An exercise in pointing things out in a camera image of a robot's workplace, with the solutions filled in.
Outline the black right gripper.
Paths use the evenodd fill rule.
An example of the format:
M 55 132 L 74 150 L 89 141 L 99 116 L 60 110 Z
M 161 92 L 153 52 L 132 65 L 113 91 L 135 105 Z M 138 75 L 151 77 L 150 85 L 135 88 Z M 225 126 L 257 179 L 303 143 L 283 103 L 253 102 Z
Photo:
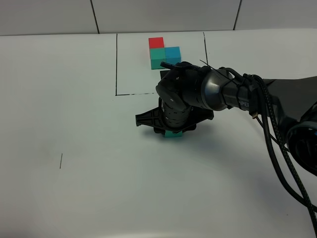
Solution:
M 183 133 L 195 130 L 198 123 L 213 119 L 213 111 L 193 106 L 179 111 L 159 99 L 158 107 L 136 115 L 135 118 L 137 126 L 150 126 L 155 133 L 164 136 L 166 130 Z

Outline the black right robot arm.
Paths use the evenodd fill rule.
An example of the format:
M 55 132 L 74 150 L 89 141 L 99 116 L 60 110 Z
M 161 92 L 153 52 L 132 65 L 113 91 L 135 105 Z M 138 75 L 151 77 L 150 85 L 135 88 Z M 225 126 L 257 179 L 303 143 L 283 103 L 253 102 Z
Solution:
M 271 98 L 277 129 L 294 160 L 311 174 L 317 172 L 317 79 L 261 79 L 239 75 L 231 68 L 212 69 L 188 62 L 162 62 L 156 86 L 158 107 L 136 115 L 136 125 L 164 134 L 194 130 L 215 111 L 233 107 L 255 117 L 263 110 L 261 85 Z

